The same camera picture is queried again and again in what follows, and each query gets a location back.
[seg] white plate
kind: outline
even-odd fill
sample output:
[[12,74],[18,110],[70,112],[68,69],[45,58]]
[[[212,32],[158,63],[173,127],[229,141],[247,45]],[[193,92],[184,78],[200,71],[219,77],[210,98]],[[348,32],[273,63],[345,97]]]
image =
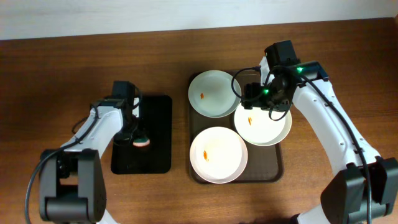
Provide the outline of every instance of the white plate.
[[[245,110],[239,105],[234,115],[237,132],[244,140],[257,146],[271,146],[283,140],[292,127],[290,111],[280,121],[269,119],[268,111],[260,108]],[[272,112],[272,119],[280,118],[282,112]]]
[[[199,74],[188,90],[193,109],[209,118],[221,118],[232,113],[241,100],[232,92],[231,82],[232,76],[226,72],[211,70]],[[241,95],[241,87],[236,80],[234,88]]]
[[212,127],[193,140],[190,161],[201,178],[214,184],[224,184],[242,174],[248,163],[248,149],[236,132]]

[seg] orange object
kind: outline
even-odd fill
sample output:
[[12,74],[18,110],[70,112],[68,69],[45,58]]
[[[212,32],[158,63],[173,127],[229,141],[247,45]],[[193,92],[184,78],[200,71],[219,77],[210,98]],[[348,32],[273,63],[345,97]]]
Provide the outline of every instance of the orange object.
[[205,160],[208,162],[209,160],[207,159],[207,152],[203,151],[203,157],[205,158]]

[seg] wooden tabletop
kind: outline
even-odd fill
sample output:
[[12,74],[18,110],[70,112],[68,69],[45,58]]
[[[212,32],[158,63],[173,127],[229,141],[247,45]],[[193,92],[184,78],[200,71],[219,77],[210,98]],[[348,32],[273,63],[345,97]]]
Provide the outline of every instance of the wooden tabletop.
[[[107,208],[121,223],[277,223],[320,203],[332,179],[312,128],[292,108],[282,141],[285,173],[274,184],[200,185],[188,176],[188,78],[206,70],[258,65],[264,49],[292,40],[303,62],[318,60],[366,140],[398,157],[398,43],[394,19],[0,41],[0,222],[23,223],[29,177],[46,148],[71,137],[89,103],[129,80],[173,99],[172,168],[115,175],[102,157]],[[38,181],[30,216],[40,223]],[[393,214],[374,223],[397,223]]]

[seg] white background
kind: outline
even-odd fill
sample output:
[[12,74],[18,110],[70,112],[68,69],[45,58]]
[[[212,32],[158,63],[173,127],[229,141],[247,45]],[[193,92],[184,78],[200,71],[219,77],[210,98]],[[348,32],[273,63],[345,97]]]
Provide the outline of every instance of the white background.
[[394,17],[398,0],[0,0],[0,39]]

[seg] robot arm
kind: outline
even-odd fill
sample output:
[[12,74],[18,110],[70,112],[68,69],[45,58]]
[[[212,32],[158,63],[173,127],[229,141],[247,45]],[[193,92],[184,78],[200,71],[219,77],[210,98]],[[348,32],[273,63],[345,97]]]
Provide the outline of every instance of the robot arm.
[[[128,138],[137,120],[138,98],[129,82],[114,82],[112,95],[97,101],[79,131],[62,146],[79,143],[51,157],[40,172],[39,207],[45,221],[116,223],[106,208],[106,191],[100,158],[109,142]],[[45,151],[45,157],[53,151]],[[60,179],[77,173],[77,185]]]
[[[398,189],[398,162],[394,158],[383,159],[365,141],[338,102],[328,75],[318,62],[301,63],[289,40],[275,43],[265,53],[261,68],[256,68],[261,72],[261,83],[245,86],[244,99],[248,100],[242,102],[243,106],[248,110],[253,106],[268,110],[271,117],[272,111],[287,111],[294,104],[311,124],[335,176],[322,192],[321,205],[292,217],[291,223],[358,223],[367,218],[368,198],[372,217],[390,214]],[[353,136],[358,140],[356,146]],[[372,197],[366,193],[367,170]]]

